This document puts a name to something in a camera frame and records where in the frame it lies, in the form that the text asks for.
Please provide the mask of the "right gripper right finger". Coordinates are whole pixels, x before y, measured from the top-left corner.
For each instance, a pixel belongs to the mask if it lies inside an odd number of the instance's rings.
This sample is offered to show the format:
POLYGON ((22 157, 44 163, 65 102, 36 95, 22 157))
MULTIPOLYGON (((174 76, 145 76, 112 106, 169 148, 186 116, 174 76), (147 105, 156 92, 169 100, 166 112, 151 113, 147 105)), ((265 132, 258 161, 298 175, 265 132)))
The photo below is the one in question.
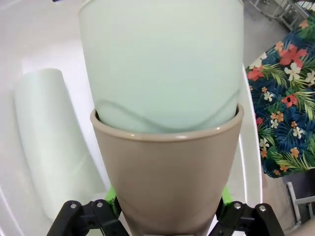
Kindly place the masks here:
POLYGON ((214 204, 217 223, 211 230, 213 236, 231 236, 243 232, 246 236, 283 236, 278 219, 267 203, 250 207, 240 201, 225 202, 224 194, 214 204))

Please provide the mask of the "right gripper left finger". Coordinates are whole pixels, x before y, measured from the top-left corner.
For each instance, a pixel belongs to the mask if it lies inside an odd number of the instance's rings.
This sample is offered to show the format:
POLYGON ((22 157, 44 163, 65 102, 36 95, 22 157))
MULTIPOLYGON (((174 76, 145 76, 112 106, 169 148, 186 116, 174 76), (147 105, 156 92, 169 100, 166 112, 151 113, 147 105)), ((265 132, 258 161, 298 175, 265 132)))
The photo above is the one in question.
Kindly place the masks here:
POLYGON ((127 236, 119 220, 121 212, 114 188, 110 187, 104 199, 86 205, 74 200, 65 202, 47 235, 86 236, 90 230, 99 230, 104 236, 127 236))

